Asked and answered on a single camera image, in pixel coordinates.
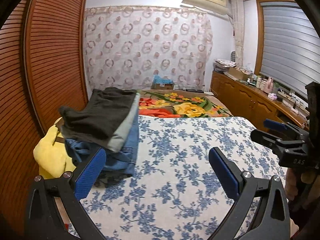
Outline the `person's right hand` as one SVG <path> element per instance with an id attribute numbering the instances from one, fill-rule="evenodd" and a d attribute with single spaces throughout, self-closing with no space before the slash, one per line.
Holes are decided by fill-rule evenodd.
<path id="1" fill-rule="evenodd" d="M 313 183 L 308 198 L 304 202 L 305 205 L 309 205 L 319 198 L 319 176 L 316 176 L 314 172 L 305 172 L 301 175 L 300 179 L 306 184 Z M 292 168 L 288 168 L 286 172 L 285 194 L 288 200 L 294 200 L 295 196 L 298 195 L 297 177 Z"/>

